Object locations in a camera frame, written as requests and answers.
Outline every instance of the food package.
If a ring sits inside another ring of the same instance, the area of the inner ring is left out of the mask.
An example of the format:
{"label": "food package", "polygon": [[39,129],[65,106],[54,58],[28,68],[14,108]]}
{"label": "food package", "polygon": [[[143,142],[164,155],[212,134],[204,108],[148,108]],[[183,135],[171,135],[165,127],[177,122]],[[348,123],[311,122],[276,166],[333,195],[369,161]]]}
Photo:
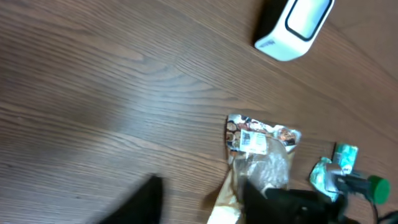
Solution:
{"label": "food package", "polygon": [[326,157],[322,157],[320,161],[315,165],[310,174],[310,183],[321,193],[330,197],[332,202],[335,202],[338,198],[337,193],[329,192],[326,190],[326,166],[331,164],[331,160]]}
{"label": "food package", "polygon": [[349,144],[338,143],[333,154],[333,163],[339,164],[345,174],[350,174],[358,155],[358,147]]}
{"label": "food package", "polygon": [[246,180],[262,193],[268,188],[287,188],[294,147],[301,133],[231,114],[225,137],[230,170],[208,224],[243,222],[241,196]]}

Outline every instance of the green cap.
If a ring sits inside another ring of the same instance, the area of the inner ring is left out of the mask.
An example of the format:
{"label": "green cap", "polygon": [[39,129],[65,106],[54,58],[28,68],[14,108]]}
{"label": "green cap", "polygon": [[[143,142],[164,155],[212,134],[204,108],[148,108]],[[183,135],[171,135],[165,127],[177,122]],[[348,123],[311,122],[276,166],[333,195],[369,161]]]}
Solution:
{"label": "green cap", "polygon": [[383,179],[376,175],[372,175],[368,178],[371,182],[371,195],[373,202],[382,205],[387,202],[390,196],[390,182],[387,179]]}

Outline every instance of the clear plastic wrapper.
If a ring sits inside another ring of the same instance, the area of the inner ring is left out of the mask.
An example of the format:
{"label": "clear plastic wrapper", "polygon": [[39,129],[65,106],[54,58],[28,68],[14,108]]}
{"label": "clear plastic wrapper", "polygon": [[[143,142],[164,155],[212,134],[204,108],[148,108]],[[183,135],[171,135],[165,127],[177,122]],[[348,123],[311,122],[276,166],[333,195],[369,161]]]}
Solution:
{"label": "clear plastic wrapper", "polygon": [[270,187],[286,188],[294,147],[300,138],[300,132],[285,126],[270,126],[240,114],[229,115],[226,145],[231,169],[208,224],[239,223],[239,201],[246,180],[262,193]]}

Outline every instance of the wooden floor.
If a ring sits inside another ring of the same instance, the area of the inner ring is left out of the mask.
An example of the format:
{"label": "wooden floor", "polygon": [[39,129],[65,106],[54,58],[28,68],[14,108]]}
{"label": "wooden floor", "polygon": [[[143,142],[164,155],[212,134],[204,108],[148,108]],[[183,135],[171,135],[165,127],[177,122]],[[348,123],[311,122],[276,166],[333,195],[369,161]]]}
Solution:
{"label": "wooden floor", "polygon": [[[335,141],[359,146],[397,209],[396,76],[329,22],[298,60],[259,53],[262,2],[1,0],[0,223],[94,222],[150,173],[164,223],[205,223],[230,113],[302,131],[293,188]],[[372,223],[363,200],[349,215]]]}
{"label": "wooden floor", "polygon": [[337,0],[331,22],[364,54],[398,78],[398,1]]}

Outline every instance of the white device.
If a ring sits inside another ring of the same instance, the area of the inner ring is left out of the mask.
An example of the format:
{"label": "white device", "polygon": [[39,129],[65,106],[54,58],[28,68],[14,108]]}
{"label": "white device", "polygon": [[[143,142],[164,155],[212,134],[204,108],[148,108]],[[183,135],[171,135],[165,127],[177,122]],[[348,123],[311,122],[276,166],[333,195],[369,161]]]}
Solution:
{"label": "white device", "polygon": [[271,0],[257,32],[255,48],[280,61],[310,49],[335,0]]}

